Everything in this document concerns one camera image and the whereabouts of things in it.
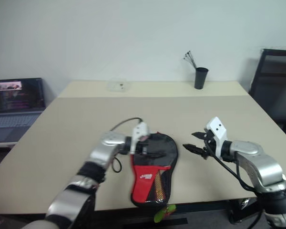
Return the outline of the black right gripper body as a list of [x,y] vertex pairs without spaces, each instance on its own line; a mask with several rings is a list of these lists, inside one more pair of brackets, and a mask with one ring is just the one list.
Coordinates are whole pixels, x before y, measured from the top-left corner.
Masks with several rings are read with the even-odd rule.
[[208,139],[204,141],[204,153],[202,154],[203,159],[207,159],[208,157],[215,157],[216,151],[216,142],[214,139],[214,134],[212,132],[206,132],[208,134]]

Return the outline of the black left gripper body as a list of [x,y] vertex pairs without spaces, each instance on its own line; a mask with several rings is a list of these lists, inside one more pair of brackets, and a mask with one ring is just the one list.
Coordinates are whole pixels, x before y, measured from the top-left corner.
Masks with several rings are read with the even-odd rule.
[[146,155],[148,145],[149,145],[149,140],[137,142],[135,147],[135,154]]

